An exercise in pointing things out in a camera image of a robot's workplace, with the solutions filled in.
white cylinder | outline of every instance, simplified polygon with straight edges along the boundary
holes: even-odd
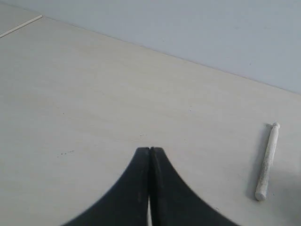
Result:
[[[255,192],[255,198],[258,201],[263,201],[266,200],[267,198],[268,185],[269,185],[269,173],[274,161],[279,128],[280,128],[279,123],[275,122],[273,124],[273,128],[269,135],[269,142],[268,142],[267,149],[265,151],[265,156],[261,167],[258,185]]]

white stick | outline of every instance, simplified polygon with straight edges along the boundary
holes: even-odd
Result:
[[[279,123],[275,122],[273,124],[273,128],[269,135],[269,142],[268,142],[267,150],[265,151],[265,156],[261,167],[258,185],[255,192],[255,198],[258,201],[263,201],[266,200],[267,198],[268,185],[269,185],[269,172],[273,165],[279,128],[280,128]]]

white wall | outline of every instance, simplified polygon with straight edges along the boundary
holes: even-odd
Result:
[[[3,1],[301,93],[298,0]]]

table surface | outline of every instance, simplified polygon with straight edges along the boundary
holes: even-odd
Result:
[[[0,39],[0,225],[61,225],[163,147],[244,226],[301,223],[301,96],[48,18]],[[281,124],[268,199],[254,200]]]
[[[0,3],[0,36],[39,16],[39,13]]]

